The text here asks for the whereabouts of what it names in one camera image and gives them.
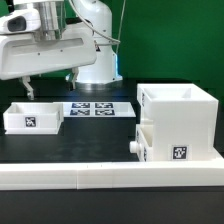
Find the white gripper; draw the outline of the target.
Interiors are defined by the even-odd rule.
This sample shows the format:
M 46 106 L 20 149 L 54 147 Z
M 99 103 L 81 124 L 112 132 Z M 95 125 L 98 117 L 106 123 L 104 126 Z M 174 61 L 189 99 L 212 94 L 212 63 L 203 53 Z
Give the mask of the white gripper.
M 70 69 L 66 81 L 76 88 L 80 66 L 96 61 L 92 31 L 83 23 L 69 24 L 59 40 L 40 40 L 35 32 L 41 27 L 36 9 L 16 10 L 0 18 L 0 79 L 20 78 L 27 97 L 34 99 L 30 77 Z

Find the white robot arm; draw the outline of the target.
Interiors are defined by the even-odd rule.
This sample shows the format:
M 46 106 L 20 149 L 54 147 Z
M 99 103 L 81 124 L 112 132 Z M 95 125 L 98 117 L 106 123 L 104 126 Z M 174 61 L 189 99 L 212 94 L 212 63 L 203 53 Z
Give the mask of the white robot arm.
M 30 78 L 97 59 L 97 47 L 118 45 L 111 37 L 111 11 L 100 0 L 5 0 L 0 17 L 0 79 L 20 79 L 29 98 Z

